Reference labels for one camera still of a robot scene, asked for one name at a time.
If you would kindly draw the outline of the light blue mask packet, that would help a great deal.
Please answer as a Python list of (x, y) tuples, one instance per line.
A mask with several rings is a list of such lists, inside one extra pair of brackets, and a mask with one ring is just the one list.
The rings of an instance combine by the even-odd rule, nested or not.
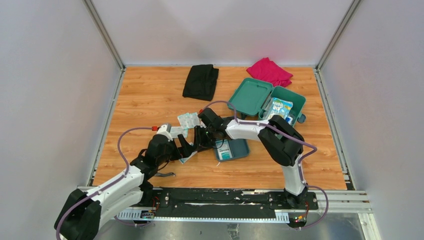
[(294, 104), (291, 101), (286, 101), (273, 97), (265, 108), (263, 115), (264, 119), (271, 119), (273, 116), (280, 116), (286, 119)]

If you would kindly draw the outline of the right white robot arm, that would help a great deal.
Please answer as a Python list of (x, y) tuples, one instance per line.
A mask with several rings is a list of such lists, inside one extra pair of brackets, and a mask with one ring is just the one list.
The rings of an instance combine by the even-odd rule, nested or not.
[(198, 114), (213, 140), (253, 140), (261, 142), (270, 157), (281, 166), (284, 176), (284, 198), (292, 209), (306, 201), (308, 187), (303, 177), (301, 157), (304, 138), (281, 116), (269, 120), (222, 118), (209, 107)]

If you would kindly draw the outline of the teal medicine box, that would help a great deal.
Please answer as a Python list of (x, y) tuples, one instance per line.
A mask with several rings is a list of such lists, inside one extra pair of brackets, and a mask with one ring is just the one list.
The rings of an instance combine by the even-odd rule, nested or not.
[(289, 116), (294, 118), (294, 126), (296, 123), (304, 123), (306, 116), (303, 113), (303, 107), (306, 98), (282, 86), (273, 86), (269, 82), (254, 78), (245, 78), (234, 94), (229, 99), (227, 105), (229, 109), (235, 107), (236, 111), (244, 120), (247, 116), (257, 117), (262, 120), (265, 109), (272, 98), (293, 103), (293, 107), (289, 112)]

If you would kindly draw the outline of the small white blue bottle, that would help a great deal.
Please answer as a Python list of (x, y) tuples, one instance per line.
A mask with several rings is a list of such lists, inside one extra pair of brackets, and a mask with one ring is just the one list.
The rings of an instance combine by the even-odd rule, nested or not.
[(289, 125), (293, 125), (293, 123), (295, 122), (295, 120), (294, 120), (294, 118), (292, 117), (292, 116), (290, 116), (290, 115), (288, 115), (286, 118), (285, 118), (285, 121), (289, 124)]

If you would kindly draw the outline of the teal white sachet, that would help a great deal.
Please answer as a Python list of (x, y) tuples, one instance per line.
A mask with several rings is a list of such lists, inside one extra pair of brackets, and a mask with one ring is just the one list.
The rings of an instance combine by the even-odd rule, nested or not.
[(230, 160), (233, 155), (231, 152), (230, 144), (228, 140), (219, 140), (215, 142), (215, 150), (217, 153), (217, 159), (220, 162)]
[(192, 158), (195, 154), (196, 154), (197, 152), (196, 151), (194, 151), (194, 152), (192, 152), (188, 157), (183, 157), (183, 158), (180, 158), (179, 159), (179, 162), (181, 163), (181, 164), (184, 164), (184, 163), (186, 163), (190, 158)]

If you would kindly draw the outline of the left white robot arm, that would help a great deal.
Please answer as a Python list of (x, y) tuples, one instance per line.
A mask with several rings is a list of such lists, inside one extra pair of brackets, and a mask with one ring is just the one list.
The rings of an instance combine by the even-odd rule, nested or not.
[(180, 146), (172, 137), (169, 124), (152, 126), (155, 135), (138, 156), (125, 162), (125, 169), (87, 191), (72, 191), (54, 224), (58, 240), (93, 240), (112, 217), (127, 207), (149, 206), (153, 201), (153, 186), (149, 183), (162, 164), (189, 157), (196, 152), (198, 142), (190, 144), (178, 135)]

